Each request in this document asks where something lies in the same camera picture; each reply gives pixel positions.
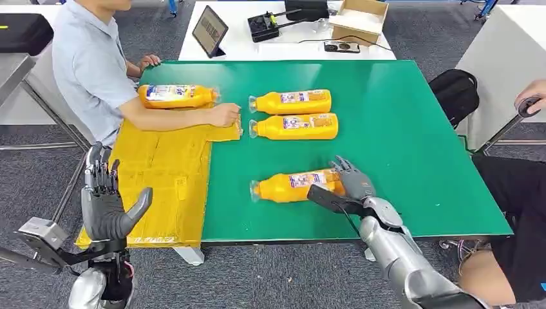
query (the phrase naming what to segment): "man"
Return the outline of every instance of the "man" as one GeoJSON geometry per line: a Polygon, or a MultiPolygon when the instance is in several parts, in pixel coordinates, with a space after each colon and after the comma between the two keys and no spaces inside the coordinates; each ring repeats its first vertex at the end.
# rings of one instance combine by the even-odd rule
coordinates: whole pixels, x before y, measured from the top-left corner
{"type": "Polygon", "coordinates": [[[96,140],[112,146],[123,119],[141,130],[170,131],[200,124],[231,126],[239,106],[173,111],[146,109],[128,77],[140,77],[147,66],[159,65],[155,55],[138,66],[124,57],[117,10],[129,10],[131,0],[69,0],[62,6],[53,38],[53,73],[74,113],[96,140]]]}
{"type": "MultiPolygon", "coordinates": [[[[546,80],[521,92],[516,107],[534,95],[542,100],[528,113],[546,108],[546,80]]],[[[478,251],[463,262],[461,288],[492,306],[546,299],[546,164],[479,155],[473,161],[514,236],[492,240],[492,250],[478,251]]]]}

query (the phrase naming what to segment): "green tabletop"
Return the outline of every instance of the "green tabletop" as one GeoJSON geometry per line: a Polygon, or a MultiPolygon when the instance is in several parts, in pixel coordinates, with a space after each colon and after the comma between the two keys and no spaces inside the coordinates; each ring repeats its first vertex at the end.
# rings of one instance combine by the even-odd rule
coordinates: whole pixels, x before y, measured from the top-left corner
{"type": "Polygon", "coordinates": [[[242,107],[241,140],[212,147],[203,242],[356,238],[312,202],[250,200],[251,180],[326,168],[335,155],[370,176],[414,236],[512,233],[413,61],[169,61],[141,83],[219,87],[242,107]],[[250,114],[249,95],[319,88],[332,93],[336,139],[249,137],[249,120],[268,117],[250,114]]]}

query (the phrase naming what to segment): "robotic thumb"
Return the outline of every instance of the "robotic thumb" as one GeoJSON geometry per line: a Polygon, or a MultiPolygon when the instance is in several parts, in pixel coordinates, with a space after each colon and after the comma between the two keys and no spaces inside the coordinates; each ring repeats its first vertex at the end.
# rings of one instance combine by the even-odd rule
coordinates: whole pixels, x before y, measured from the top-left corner
{"type": "Polygon", "coordinates": [[[144,188],[142,191],[140,191],[140,195],[138,196],[138,200],[136,203],[127,211],[127,217],[131,221],[134,222],[134,224],[137,224],[137,222],[142,218],[142,216],[146,213],[148,208],[150,208],[150,205],[152,204],[152,198],[153,198],[153,190],[152,188],[144,188]]]}

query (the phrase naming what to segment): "tablet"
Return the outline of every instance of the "tablet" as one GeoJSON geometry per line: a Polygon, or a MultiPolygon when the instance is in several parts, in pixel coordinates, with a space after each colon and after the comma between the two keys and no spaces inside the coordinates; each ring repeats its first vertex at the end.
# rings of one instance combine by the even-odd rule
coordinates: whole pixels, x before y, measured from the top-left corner
{"type": "Polygon", "coordinates": [[[227,25],[210,6],[206,6],[193,30],[193,37],[199,42],[209,58],[225,55],[219,45],[227,32],[227,25]]]}

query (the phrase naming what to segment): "robotic arm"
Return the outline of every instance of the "robotic arm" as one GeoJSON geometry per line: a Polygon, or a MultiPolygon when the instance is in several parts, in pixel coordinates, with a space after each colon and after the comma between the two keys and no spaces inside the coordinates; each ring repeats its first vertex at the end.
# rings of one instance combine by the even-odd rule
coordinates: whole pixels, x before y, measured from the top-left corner
{"type": "Polygon", "coordinates": [[[72,286],[71,309],[122,309],[131,303],[133,266],[129,263],[127,235],[152,202],[152,188],[140,192],[136,203],[125,212],[118,192],[116,160],[108,167],[110,148],[95,144],[87,153],[85,186],[81,190],[83,222],[91,239],[88,249],[78,254],[61,248],[68,235],[51,220],[31,218],[16,233],[42,261],[0,248],[0,258],[22,266],[59,274],[68,268],[78,276],[72,286]],[[81,274],[71,265],[87,261],[81,274]]]}
{"type": "Polygon", "coordinates": [[[347,197],[312,185],[307,197],[333,212],[361,217],[360,238],[391,282],[403,309],[482,309],[483,301],[438,273],[423,256],[394,207],[375,196],[370,179],[349,161],[332,162],[347,197]]]}

